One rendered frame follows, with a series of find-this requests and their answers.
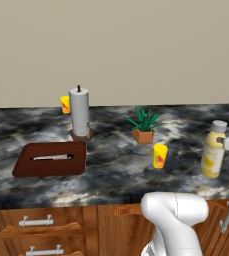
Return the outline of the yellow bottle with grey cap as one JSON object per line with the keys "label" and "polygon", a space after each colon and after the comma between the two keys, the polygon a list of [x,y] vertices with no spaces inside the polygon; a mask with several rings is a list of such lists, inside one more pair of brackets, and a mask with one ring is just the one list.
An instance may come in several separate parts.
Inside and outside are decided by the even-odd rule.
{"label": "yellow bottle with grey cap", "polygon": [[212,122],[211,131],[206,137],[201,158],[201,173],[205,177],[217,178],[220,175],[225,152],[226,129],[227,123],[225,121],[214,120]]}

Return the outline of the yellow cup with red print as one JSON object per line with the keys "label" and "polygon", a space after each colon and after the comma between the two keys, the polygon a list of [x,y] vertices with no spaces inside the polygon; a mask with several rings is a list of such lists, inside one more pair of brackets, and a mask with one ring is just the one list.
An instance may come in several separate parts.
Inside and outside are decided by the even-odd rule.
{"label": "yellow cup with red print", "polygon": [[64,114],[70,113],[70,97],[68,95],[60,97],[62,112]]}
{"label": "yellow cup with red print", "polygon": [[153,146],[152,165],[156,169],[164,167],[168,147],[165,144],[155,144]]}

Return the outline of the green plant in brown pot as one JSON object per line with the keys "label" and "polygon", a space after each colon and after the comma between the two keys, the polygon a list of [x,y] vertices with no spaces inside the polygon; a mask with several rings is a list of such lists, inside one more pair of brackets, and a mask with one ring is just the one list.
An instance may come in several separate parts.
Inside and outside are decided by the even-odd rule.
{"label": "green plant in brown pot", "polygon": [[126,117],[126,120],[133,125],[132,137],[138,144],[151,144],[155,133],[155,128],[160,126],[157,119],[159,114],[146,112],[144,108],[136,107],[137,119]]}

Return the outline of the wooden cupboard door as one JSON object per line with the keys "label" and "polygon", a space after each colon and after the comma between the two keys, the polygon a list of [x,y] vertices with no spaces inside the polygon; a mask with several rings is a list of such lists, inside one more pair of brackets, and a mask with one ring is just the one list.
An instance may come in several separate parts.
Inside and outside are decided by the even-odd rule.
{"label": "wooden cupboard door", "polygon": [[222,256],[221,251],[229,235],[229,225],[224,233],[220,232],[220,221],[228,212],[227,202],[224,200],[208,200],[209,214],[207,219],[194,226],[198,235],[203,256]]}
{"label": "wooden cupboard door", "polygon": [[140,205],[100,205],[97,211],[100,256],[141,256],[154,228],[142,215]]}

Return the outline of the wooden drawer front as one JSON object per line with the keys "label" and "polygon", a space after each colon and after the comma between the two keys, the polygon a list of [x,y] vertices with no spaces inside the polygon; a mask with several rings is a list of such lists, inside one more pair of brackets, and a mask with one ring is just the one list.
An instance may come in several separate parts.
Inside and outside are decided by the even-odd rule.
{"label": "wooden drawer front", "polygon": [[37,250],[55,249],[60,244],[64,254],[60,256],[99,256],[97,244],[87,245],[86,239],[74,236],[33,237],[0,235],[0,256],[25,256],[31,246]]}
{"label": "wooden drawer front", "polygon": [[[34,220],[45,219],[48,214],[51,214],[54,219],[53,225],[28,227],[18,225],[24,216]],[[96,208],[61,207],[0,210],[0,235],[3,237],[74,236],[85,238],[87,242],[95,242],[98,240]]]}

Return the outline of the brown tissue box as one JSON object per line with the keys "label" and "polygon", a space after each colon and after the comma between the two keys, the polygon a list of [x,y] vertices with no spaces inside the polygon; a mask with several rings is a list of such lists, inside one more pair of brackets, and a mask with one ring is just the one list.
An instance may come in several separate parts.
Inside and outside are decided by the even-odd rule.
{"label": "brown tissue box", "polygon": [[[36,156],[68,154],[67,160],[31,160]],[[80,175],[86,169],[86,143],[79,141],[43,142],[25,145],[12,171],[14,177]]]}

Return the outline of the white tissue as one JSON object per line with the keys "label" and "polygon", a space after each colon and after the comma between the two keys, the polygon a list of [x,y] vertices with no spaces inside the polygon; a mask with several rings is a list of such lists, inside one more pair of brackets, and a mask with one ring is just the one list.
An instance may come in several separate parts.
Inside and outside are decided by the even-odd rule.
{"label": "white tissue", "polygon": [[67,160],[72,158],[68,154],[59,154],[59,155],[44,155],[44,156],[36,156],[33,157],[31,160],[33,161],[43,161],[43,160]]}

